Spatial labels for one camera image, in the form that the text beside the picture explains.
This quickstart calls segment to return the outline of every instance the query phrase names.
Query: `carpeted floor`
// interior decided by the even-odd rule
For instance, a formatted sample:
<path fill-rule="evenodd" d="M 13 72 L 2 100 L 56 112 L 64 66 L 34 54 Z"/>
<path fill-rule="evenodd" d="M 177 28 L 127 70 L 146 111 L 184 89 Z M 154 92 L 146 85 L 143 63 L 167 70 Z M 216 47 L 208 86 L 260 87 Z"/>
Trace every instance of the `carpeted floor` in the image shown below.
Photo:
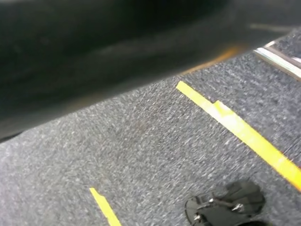
<path fill-rule="evenodd" d="M 301 31 L 281 41 L 301 57 Z M 175 76 L 26 131 L 0 145 L 1 226 L 185 226 L 192 194 L 239 178 L 261 185 L 263 217 L 301 225 L 301 197 L 253 151 L 182 95 L 185 81 L 220 100 L 301 165 L 301 83 L 253 53 Z"/>

